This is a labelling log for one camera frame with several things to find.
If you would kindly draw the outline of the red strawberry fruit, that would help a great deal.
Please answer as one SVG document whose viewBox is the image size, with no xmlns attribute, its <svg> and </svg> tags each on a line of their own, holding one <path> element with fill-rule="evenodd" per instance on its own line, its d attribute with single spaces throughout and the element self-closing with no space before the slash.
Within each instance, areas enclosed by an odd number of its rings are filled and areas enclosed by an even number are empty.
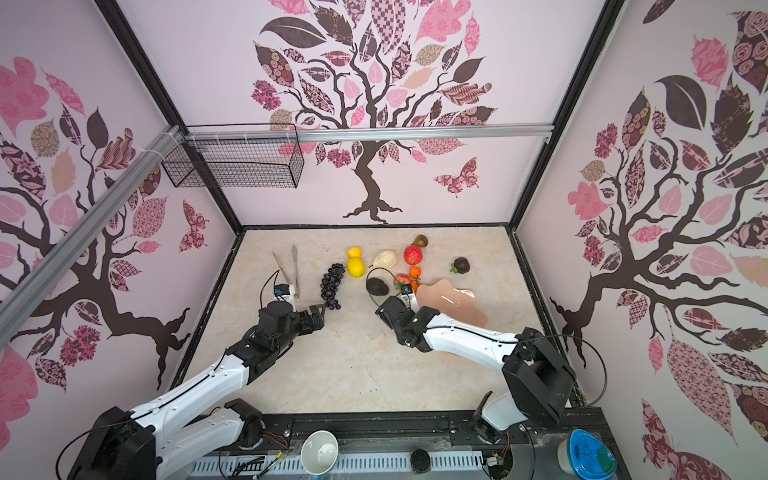
<svg viewBox="0 0 768 480">
<path fill-rule="evenodd" d="M 397 274 L 394 279 L 396 289 L 401 289 L 405 285 L 411 284 L 411 278 L 406 274 Z"/>
</svg>

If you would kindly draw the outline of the pink scalloped fruit bowl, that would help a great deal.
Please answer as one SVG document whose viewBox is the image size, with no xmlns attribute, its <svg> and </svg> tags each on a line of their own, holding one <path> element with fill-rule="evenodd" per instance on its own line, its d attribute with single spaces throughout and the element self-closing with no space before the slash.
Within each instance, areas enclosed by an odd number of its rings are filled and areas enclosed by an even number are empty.
<svg viewBox="0 0 768 480">
<path fill-rule="evenodd" d="M 416 292 L 420 307 L 430 307 L 462 323 L 484 328 L 488 316 L 478 307 L 475 295 L 467 289 L 457 289 L 445 279 L 432 285 L 422 285 Z"/>
</svg>

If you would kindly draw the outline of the red apple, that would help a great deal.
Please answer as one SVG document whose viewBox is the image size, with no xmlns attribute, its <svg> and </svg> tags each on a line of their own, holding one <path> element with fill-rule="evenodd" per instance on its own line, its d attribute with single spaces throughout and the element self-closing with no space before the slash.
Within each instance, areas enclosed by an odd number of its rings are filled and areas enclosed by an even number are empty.
<svg viewBox="0 0 768 480">
<path fill-rule="evenodd" d="M 417 266 L 423 261 L 423 251 L 418 245 L 410 245 L 403 252 L 405 262 L 410 266 Z"/>
</svg>

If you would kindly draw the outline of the dark purple mangosteen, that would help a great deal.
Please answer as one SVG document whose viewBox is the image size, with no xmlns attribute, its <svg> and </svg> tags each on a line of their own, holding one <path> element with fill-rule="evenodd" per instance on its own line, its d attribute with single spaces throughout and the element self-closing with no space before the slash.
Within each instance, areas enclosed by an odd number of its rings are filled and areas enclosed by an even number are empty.
<svg viewBox="0 0 768 480">
<path fill-rule="evenodd" d="M 467 258 L 458 257 L 451 265 L 451 272 L 454 274 L 466 274 L 471 270 L 471 265 Z"/>
</svg>

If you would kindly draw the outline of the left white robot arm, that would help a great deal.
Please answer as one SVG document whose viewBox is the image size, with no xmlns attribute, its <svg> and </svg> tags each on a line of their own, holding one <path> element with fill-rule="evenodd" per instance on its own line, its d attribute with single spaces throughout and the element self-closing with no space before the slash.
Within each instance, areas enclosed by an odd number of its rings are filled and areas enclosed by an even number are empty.
<svg viewBox="0 0 768 480">
<path fill-rule="evenodd" d="M 168 479 L 200 457 L 238 442 L 254 444 L 264 430 L 259 411 L 236 399 L 215 405 L 253 383 L 293 345 L 321 330 L 323 304 L 304 311 L 275 300 L 258 322 L 191 380 L 132 409 L 112 407 L 80 435 L 70 479 Z"/>
</svg>

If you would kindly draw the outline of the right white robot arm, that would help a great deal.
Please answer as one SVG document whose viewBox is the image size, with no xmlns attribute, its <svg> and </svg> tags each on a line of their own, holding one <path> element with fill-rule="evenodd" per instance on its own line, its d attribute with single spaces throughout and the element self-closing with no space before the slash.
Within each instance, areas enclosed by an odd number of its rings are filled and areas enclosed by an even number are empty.
<svg viewBox="0 0 768 480">
<path fill-rule="evenodd" d="M 555 334 L 529 327 L 520 333 L 496 332 L 435 308 L 414 310 L 396 296 L 383 301 L 375 315 L 400 345 L 422 353 L 449 353 L 501 374 L 507 390 L 487 392 L 469 420 L 480 441 L 495 444 L 510 427 L 526 421 L 551 429 L 564 418 L 577 376 L 553 345 Z"/>
</svg>

